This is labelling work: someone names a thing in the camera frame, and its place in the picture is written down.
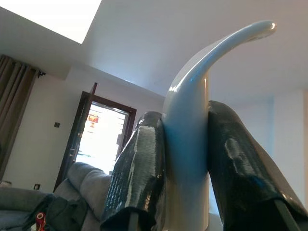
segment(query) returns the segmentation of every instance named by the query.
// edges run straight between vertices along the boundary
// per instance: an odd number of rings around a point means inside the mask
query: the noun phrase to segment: curved horn shape
[[[204,231],[207,227],[205,142],[209,68],[238,45],[264,38],[275,30],[272,21],[244,27],[198,52],[173,80],[162,115],[168,167],[166,229]]]

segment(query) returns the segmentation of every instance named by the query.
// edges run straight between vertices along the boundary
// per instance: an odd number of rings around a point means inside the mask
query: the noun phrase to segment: sofa armrest
[[[35,190],[0,188],[0,210],[32,211],[46,196]]]

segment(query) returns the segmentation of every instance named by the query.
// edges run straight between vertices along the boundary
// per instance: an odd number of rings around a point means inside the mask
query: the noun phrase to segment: red object
[[[45,231],[46,214],[43,212],[37,213],[37,216],[35,217],[35,222],[37,224],[37,231]]]

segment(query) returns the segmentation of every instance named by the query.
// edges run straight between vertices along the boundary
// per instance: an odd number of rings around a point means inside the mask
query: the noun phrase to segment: gray sofa
[[[88,211],[81,231],[99,231],[110,175],[90,165],[74,163],[54,195],[66,200],[84,198]],[[0,230],[21,230],[25,217],[47,194],[40,191],[0,188]]]

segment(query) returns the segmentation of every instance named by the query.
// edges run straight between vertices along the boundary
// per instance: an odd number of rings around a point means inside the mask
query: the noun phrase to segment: white ceiling
[[[210,70],[212,99],[228,103],[308,87],[307,0],[103,0],[82,45],[0,8],[0,53],[65,78],[88,65],[165,95],[203,47],[250,23],[277,32]]]

